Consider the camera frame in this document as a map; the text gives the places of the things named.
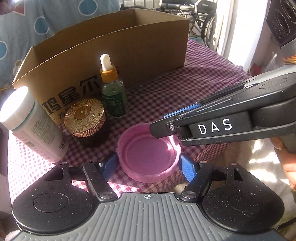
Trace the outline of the person right hand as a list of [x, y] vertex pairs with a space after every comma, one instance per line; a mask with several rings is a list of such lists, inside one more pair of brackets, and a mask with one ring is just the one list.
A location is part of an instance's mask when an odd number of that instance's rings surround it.
[[270, 138], [271, 143], [274, 146], [274, 150], [277, 154], [277, 157], [281, 163], [283, 171], [286, 177], [289, 180], [290, 187], [295, 190], [296, 185], [296, 164], [295, 164], [295, 154], [290, 153], [282, 140], [279, 137]]

